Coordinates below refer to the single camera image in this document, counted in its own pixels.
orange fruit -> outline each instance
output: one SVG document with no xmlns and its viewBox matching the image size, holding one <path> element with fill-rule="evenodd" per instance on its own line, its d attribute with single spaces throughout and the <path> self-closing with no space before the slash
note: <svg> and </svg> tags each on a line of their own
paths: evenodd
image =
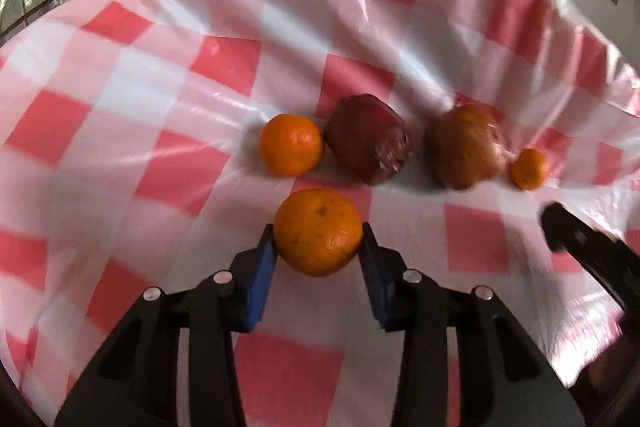
<svg viewBox="0 0 640 427">
<path fill-rule="evenodd" d="M 260 158 L 276 176 L 290 178 L 309 172 L 322 159 L 324 141 L 308 118 L 279 114 L 260 134 Z"/>
<path fill-rule="evenodd" d="M 362 222 L 343 195 L 329 188 L 306 188 L 279 207 L 273 238 L 290 267 L 324 277 L 353 258 L 362 240 Z"/>
<path fill-rule="evenodd" d="M 549 176 L 546 156 L 535 149 L 525 149 L 511 164 L 511 179 L 522 190 L 540 187 Z"/>
</svg>

blue gripper pad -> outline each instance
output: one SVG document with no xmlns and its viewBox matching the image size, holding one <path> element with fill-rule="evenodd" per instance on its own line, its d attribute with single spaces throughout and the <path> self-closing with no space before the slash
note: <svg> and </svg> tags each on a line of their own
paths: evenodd
<svg viewBox="0 0 640 427">
<path fill-rule="evenodd" d="M 362 275 L 374 318 L 385 331 L 401 328 L 408 313 L 399 303 L 399 282 L 406 265 L 395 250 L 379 247 L 369 223 L 362 226 L 363 238 L 358 249 Z"/>
<path fill-rule="evenodd" d="M 239 290 L 244 296 L 242 315 L 237 317 L 242 328 L 238 330 L 253 331 L 262 319 L 277 256 L 273 225 L 267 225 L 257 248 L 239 253 L 231 263 L 229 270 L 238 279 Z"/>
</svg>

plastic tablecloth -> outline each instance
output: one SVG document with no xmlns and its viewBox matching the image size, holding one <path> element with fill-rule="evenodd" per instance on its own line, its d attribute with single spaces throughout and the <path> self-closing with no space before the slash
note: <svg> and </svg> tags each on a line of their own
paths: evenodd
<svg viewBox="0 0 640 427">
<path fill-rule="evenodd" d="M 0 49 L 2 363 L 52 424 L 145 288 L 196 285 L 253 248 L 292 190 L 326 185 L 409 266 L 493 287 L 571 383 L 615 336 L 618 309 L 550 254 L 537 215 L 559 200 L 639 246 L 639 85 L 562 0 L 73 0 Z M 261 166 L 271 117 L 322 125 L 360 92 L 414 134 L 395 179 L 358 184 L 330 154 L 297 179 Z M 511 153 L 545 152 L 548 184 L 437 188 L 420 136 L 460 103 L 492 111 Z M 235 342 L 248 422 L 386 426 L 401 349 L 357 262 L 318 280 L 278 262 L 263 321 Z M 450 367 L 453 425 L 453 345 Z"/>
</svg>

tablecloth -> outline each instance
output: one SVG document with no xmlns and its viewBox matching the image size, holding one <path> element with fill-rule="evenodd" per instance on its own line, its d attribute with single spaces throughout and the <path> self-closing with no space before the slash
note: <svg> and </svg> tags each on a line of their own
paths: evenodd
<svg viewBox="0 0 640 427">
<path fill-rule="evenodd" d="M 640 245 L 639 85 L 563 0 L 72 0 L 0 49 L 0 359 L 51 425 L 145 288 L 196 285 L 254 247 L 292 190 L 332 186 L 410 267 L 494 288 L 570 383 L 617 309 L 550 254 L 537 215 L 559 200 Z M 360 92 L 415 135 L 400 175 L 356 184 L 330 154 L 301 178 L 266 172 L 266 121 L 322 125 Z M 460 103 L 492 111 L 512 154 L 545 152 L 548 184 L 437 188 L 420 136 Z M 248 422 L 388 425 L 401 349 L 357 262 L 326 279 L 278 262 L 263 321 L 235 343 Z M 455 357 L 452 343 L 450 425 Z"/>
</svg>

brown round fruit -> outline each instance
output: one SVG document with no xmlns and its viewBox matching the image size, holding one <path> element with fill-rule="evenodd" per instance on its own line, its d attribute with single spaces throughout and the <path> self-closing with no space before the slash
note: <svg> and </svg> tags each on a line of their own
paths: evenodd
<svg viewBox="0 0 640 427">
<path fill-rule="evenodd" d="M 498 123 L 473 105 L 447 111 L 427 130 L 424 143 L 434 176 L 454 190 L 494 178 L 507 165 Z"/>
<path fill-rule="evenodd" d="M 338 163 L 369 185 L 392 178 L 412 155 L 409 128 L 372 94 L 340 100 L 324 128 Z"/>
</svg>

